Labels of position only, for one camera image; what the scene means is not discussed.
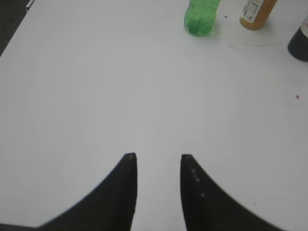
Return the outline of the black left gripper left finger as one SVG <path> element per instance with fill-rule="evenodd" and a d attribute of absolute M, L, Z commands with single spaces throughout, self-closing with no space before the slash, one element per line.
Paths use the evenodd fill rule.
<path fill-rule="evenodd" d="M 123 155 L 108 176 L 76 205 L 38 227 L 1 224 L 2 231 L 129 231 L 137 200 L 137 157 Z"/>

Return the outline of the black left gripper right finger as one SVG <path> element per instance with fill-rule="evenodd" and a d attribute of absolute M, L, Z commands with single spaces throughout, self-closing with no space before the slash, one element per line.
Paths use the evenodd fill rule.
<path fill-rule="evenodd" d="M 180 195 L 189 231 L 305 231 L 308 163 L 287 155 L 183 154 Z"/>

